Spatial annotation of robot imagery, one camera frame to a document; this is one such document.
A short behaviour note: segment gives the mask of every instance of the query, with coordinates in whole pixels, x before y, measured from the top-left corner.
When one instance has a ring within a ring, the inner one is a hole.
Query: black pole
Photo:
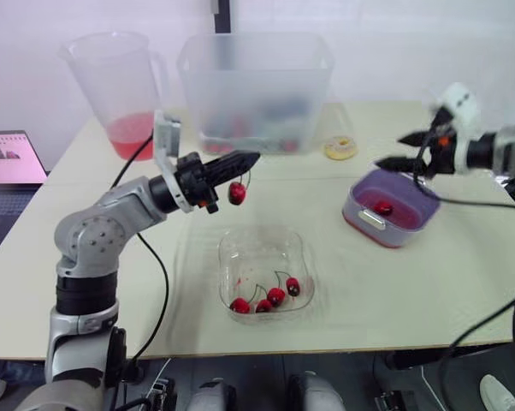
[[[231,33],[230,0],[217,0],[217,13],[214,14],[216,33]]]

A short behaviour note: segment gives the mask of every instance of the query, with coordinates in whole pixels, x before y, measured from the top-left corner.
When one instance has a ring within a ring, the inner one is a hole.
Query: translucent storage bin
[[[178,70],[203,148],[300,152],[312,138],[334,59],[311,33],[199,35]]]
[[[230,315],[246,324],[293,318],[315,293],[304,255],[303,240],[288,228],[264,225],[230,230],[219,245],[220,299]],[[297,280],[297,293],[288,278]],[[260,302],[270,301],[268,293],[276,288],[285,294],[281,303],[259,312]],[[247,313],[232,307],[239,298],[248,302]]]
[[[392,206],[388,215],[375,211],[380,201]],[[349,191],[343,217],[382,246],[398,248],[424,229],[439,206],[438,200],[423,195],[410,178],[374,170]]]

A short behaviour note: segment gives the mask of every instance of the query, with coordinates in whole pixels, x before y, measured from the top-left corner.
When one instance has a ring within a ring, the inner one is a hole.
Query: laptop keyboard
[[[0,193],[0,216],[21,214],[33,193]]]

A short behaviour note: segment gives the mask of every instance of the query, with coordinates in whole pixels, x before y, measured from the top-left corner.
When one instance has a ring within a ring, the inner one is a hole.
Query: table
[[[186,113],[179,114],[183,154],[196,148],[196,138]],[[161,330],[145,356],[440,347],[513,298],[515,211],[442,205],[427,229],[399,250],[377,246],[340,214],[348,188],[373,168],[371,162],[412,152],[395,140],[428,121],[420,103],[327,104],[316,149],[260,159],[243,206],[230,205],[227,187],[220,187],[218,213],[179,211],[146,230],[169,269],[172,289]],[[334,162],[322,155],[321,141],[336,134],[355,137],[355,158]],[[53,242],[56,224],[99,198],[122,165],[104,131],[90,120],[8,234],[0,247],[0,358],[44,358],[60,257]],[[125,178],[158,174],[152,162],[143,162]],[[454,198],[510,202],[486,172],[439,176],[432,187]],[[288,225],[311,250],[317,292],[297,319],[243,325],[219,300],[216,247],[222,230],[255,223]],[[117,325],[127,329],[128,355],[149,336],[163,287],[156,261],[132,239],[121,256],[117,293]],[[468,343],[508,341],[510,315]]]

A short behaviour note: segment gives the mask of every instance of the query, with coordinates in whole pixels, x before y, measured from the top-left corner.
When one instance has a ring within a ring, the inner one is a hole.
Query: purple container
[[[390,214],[374,212],[380,201],[392,206]],[[349,191],[343,217],[382,246],[398,248],[424,228],[439,206],[440,201],[423,195],[410,178],[374,170]]]

